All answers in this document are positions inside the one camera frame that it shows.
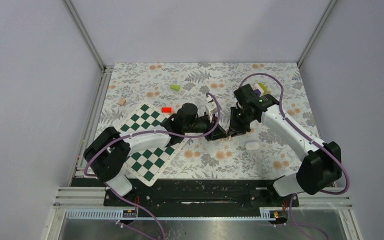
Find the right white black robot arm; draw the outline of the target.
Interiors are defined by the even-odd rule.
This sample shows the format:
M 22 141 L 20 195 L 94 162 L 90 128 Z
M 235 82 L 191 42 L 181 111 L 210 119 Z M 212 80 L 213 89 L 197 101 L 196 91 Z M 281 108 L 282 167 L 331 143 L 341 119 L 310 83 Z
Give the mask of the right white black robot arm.
M 285 115 L 277 99 L 270 94 L 259 96 L 249 84 L 239 87 L 233 94 L 237 103 L 230 109 L 228 135 L 244 135 L 250 131 L 250 124 L 258 121 L 281 137 L 301 161 L 296 173 L 271 183 L 266 193 L 271 205 L 281 205 L 294 193 L 314 195 L 342 177 L 341 148 L 337 143 L 326 143 L 311 136 Z

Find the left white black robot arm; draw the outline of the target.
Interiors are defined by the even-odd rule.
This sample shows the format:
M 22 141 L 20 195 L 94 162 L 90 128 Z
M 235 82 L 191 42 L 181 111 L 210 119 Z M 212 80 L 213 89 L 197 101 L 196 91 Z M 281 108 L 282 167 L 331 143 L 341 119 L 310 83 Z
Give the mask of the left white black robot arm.
M 121 135 L 114 127 L 106 128 L 84 151 L 86 169 L 93 170 L 100 182 L 109 187 L 124 206 L 132 204 L 135 192 L 128 178 L 121 173 L 127 159 L 141 151 L 168 148 L 184 139 L 211 138 L 219 126 L 220 104 L 213 100 L 206 113 L 198 117 L 198 109 L 185 103 L 180 110 L 154 128 Z

